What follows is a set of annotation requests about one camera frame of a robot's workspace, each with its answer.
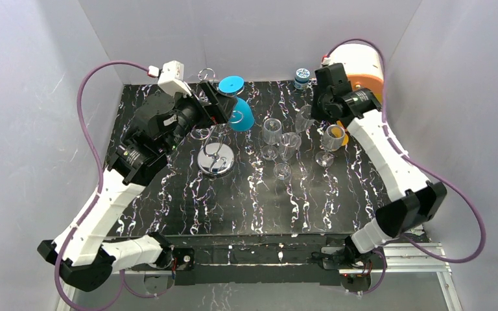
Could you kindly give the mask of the blue plastic wine glass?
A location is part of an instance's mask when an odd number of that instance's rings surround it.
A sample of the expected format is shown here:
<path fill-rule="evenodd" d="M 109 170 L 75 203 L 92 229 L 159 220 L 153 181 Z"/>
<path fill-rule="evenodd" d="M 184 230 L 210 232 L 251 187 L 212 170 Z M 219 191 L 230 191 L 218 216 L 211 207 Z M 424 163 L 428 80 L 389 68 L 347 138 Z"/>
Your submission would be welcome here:
<path fill-rule="evenodd" d="M 244 79 L 240 76 L 227 76 L 219 82 L 219 91 L 234 96 L 237 100 L 229 119 L 230 128 L 235 132 L 245 132 L 254 125 L 254 116 L 248 103 L 238 97 L 244 90 Z"/>

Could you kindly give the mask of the clear champagne flute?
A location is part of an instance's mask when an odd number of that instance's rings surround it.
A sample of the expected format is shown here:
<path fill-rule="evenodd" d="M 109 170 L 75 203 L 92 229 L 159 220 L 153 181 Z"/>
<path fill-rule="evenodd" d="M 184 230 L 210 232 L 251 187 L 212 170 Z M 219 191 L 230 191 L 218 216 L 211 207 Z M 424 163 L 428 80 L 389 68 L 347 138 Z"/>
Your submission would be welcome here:
<path fill-rule="evenodd" d="M 313 124 L 314 119 L 311 117 L 312 106 L 304 105 L 296 114 L 295 132 L 300 134 L 306 132 Z"/>

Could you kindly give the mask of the clear wine glass front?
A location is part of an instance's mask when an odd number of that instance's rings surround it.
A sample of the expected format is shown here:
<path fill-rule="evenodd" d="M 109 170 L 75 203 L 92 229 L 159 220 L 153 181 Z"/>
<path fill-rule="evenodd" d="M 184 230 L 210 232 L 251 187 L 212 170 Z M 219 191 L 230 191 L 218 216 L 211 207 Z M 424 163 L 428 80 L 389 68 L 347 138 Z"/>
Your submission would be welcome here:
<path fill-rule="evenodd" d="M 278 151 L 281 162 L 274 167 L 274 175 L 278 180 L 285 181 L 292 175 L 289 160 L 299 150 L 302 138 L 296 132 L 287 132 L 281 136 Z"/>

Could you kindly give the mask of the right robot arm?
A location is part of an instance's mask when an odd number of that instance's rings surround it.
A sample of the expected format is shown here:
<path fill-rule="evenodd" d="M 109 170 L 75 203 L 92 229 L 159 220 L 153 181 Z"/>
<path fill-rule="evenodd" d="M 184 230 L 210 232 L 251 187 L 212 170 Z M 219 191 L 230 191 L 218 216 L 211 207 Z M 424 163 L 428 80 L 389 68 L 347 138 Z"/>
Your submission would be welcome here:
<path fill-rule="evenodd" d="M 433 183 L 406 162 L 385 134 L 382 107 L 368 88 L 354 90 L 341 63 L 315 71 L 311 116 L 318 121 L 340 121 L 364 149 L 386 187 L 390 203 L 344 240 L 340 250 L 317 257 L 340 265 L 366 260 L 373 250 L 431 220 L 447 195 L 441 182 Z"/>

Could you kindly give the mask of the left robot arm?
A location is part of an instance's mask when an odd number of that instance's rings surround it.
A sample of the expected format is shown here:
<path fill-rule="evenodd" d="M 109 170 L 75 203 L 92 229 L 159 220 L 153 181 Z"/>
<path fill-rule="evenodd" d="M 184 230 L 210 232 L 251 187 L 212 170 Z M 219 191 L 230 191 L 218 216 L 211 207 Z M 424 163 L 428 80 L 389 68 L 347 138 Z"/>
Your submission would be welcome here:
<path fill-rule="evenodd" d="M 90 292 L 117 271 L 140 264 L 168 268 L 173 263 L 173 245 L 157 232 L 121 242 L 107 242 L 106 235 L 192 130 L 230 120 L 235 96 L 207 81 L 199 87 L 205 100 L 194 93 L 164 90 L 148 95 L 110 156 L 94 196 L 60 236 L 40 243 L 38 253 L 55 265 L 60 282 Z"/>

